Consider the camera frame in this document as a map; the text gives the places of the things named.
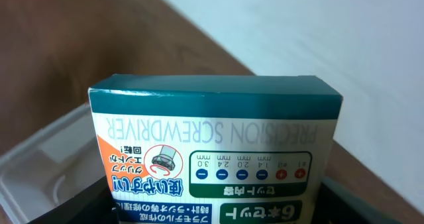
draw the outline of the white surface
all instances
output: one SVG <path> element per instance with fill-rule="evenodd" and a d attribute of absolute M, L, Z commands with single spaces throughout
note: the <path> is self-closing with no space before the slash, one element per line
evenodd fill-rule
<path fill-rule="evenodd" d="M 0 158 L 0 203 L 27 223 L 105 175 L 90 109 L 81 106 Z"/>
<path fill-rule="evenodd" d="M 424 0 L 167 0 L 259 75 L 344 96 L 335 139 L 424 212 Z"/>

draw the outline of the brown wooden surface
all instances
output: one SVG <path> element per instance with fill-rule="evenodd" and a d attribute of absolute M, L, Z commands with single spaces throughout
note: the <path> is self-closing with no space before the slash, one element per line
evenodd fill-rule
<path fill-rule="evenodd" d="M 114 73 L 251 74 L 161 0 L 0 0 L 0 38 L 1 154 Z M 424 223 L 337 144 L 327 175 L 404 223 Z"/>

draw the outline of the blue label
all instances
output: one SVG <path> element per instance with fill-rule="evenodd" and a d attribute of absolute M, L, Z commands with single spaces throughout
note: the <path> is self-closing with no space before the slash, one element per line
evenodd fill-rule
<path fill-rule="evenodd" d="M 212 204 L 121 201 L 120 221 L 138 223 L 212 223 Z"/>

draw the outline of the plastic tray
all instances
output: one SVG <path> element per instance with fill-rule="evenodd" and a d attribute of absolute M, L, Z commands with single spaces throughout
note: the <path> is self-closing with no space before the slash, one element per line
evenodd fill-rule
<path fill-rule="evenodd" d="M 0 203 L 28 223 L 105 175 L 93 120 L 82 105 L 0 158 Z"/>

